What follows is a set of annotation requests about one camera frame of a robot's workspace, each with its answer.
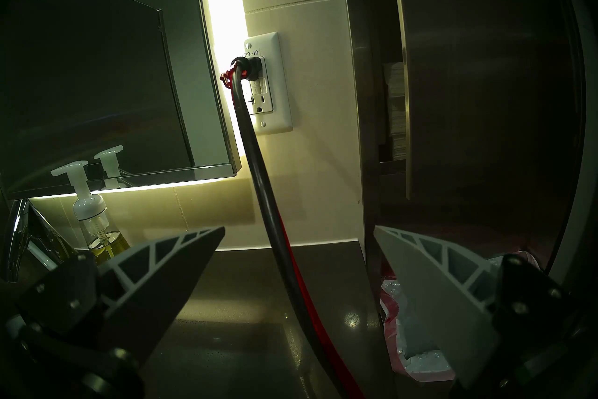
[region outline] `electrical outlet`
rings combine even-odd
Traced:
[[[251,95],[246,95],[247,110],[250,114],[263,114],[265,112],[272,112],[272,97],[270,90],[268,89],[268,73],[266,71],[266,60],[264,57],[260,57],[262,61],[262,70],[257,80],[249,82],[249,88],[251,89]]]
[[[259,57],[262,70],[255,81],[243,81],[243,93],[256,135],[293,129],[278,32],[250,37],[245,57]]]

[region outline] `soap dispenser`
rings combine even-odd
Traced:
[[[130,248],[122,233],[110,220],[104,199],[99,194],[92,194],[87,186],[85,166],[87,161],[75,161],[58,167],[50,173],[53,176],[66,173],[69,182],[77,193],[77,201],[73,204],[73,212],[79,221],[87,247],[96,256],[100,264]]]
[[[117,188],[124,188],[127,185],[120,183],[116,177],[120,177],[120,170],[118,170],[118,159],[117,153],[123,150],[123,146],[112,147],[105,149],[104,151],[98,152],[93,158],[100,159],[104,172],[106,172],[107,178],[104,179],[106,184],[103,190],[116,190]]]

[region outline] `black cable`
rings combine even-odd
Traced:
[[[287,247],[288,238],[276,205],[276,199],[274,198],[274,192],[272,191],[266,165],[264,164],[264,159],[261,155],[260,146],[255,136],[251,117],[249,116],[249,111],[247,110],[245,97],[243,95],[241,86],[242,74],[244,71],[246,71],[246,73],[251,73],[251,69],[247,68],[247,60],[235,60],[233,63],[236,64],[236,69],[232,76],[229,75],[228,77],[231,80],[230,84],[233,93],[233,105],[237,116],[238,127],[243,146],[245,147],[249,169],[253,177],[253,184],[258,203],[260,204],[261,214],[264,218],[266,232],[270,240],[274,257],[276,258],[276,263],[281,272],[286,292],[289,295],[291,305],[314,354],[332,380],[332,383],[341,397],[363,397],[355,380],[353,380],[348,370],[346,370],[344,364],[343,367],[345,368],[346,373],[348,373],[350,381],[347,381],[347,378],[341,379],[339,377],[338,366],[335,368],[329,359],[328,355],[330,354],[330,351],[327,353],[325,346],[322,344],[322,339],[316,331],[312,317],[310,316],[305,298],[301,292],[300,282],[295,273],[294,259],[290,252],[290,248]]]

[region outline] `plastic bag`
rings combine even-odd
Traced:
[[[517,251],[513,254],[519,254],[539,268],[530,253]],[[488,260],[500,267],[502,258],[501,255]],[[384,338],[393,371],[420,382],[450,381],[455,378],[455,372],[418,320],[394,275],[386,276],[382,282],[380,306],[386,314]]]

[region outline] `cabinet door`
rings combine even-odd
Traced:
[[[403,223],[461,243],[552,247],[577,175],[581,120],[562,4],[398,0]]]

